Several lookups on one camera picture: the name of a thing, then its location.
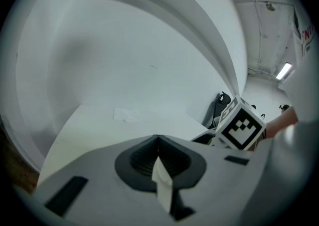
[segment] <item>black slot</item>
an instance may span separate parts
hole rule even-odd
[[[247,165],[249,160],[248,159],[243,159],[243,158],[238,158],[238,157],[234,157],[234,156],[227,156],[225,158],[225,160],[228,160],[230,162],[233,162],[233,163],[237,163],[237,164],[240,164],[240,165]]]
[[[74,176],[47,202],[45,207],[62,217],[87,182],[84,177]]]

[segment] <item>black vent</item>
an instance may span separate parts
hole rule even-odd
[[[168,142],[159,142],[159,158],[172,179],[191,165],[190,157]]]
[[[152,178],[153,167],[158,157],[158,142],[153,140],[131,155],[132,167],[143,176]]]

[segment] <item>white wall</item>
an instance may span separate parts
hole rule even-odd
[[[232,94],[241,94],[247,77],[245,34],[233,0],[160,0],[171,7],[207,47],[203,53]]]
[[[265,122],[269,122],[281,114],[280,105],[291,105],[284,91],[278,89],[276,83],[258,77],[247,78],[242,98],[248,103],[256,105],[260,115],[266,114]]]
[[[44,156],[35,145],[22,117],[15,75],[20,37],[36,1],[16,0],[1,29],[0,114],[9,138],[22,157],[34,169],[40,171]]]
[[[230,94],[192,43],[160,19],[118,0],[74,0],[50,56],[54,120],[81,103],[186,113],[201,123],[221,91]]]
[[[106,0],[73,1],[18,1],[1,33],[0,113],[36,170],[81,103],[157,107],[201,122],[216,93],[242,92],[246,44],[232,0],[107,2],[121,14]],[[152,3],[164,18],[143,8]]]
[[[37,0],[25,22],[17,49],[16,88],[23,119],[45,156],[57,131],[51,124],[46,76],[55,33],[71,0]]]

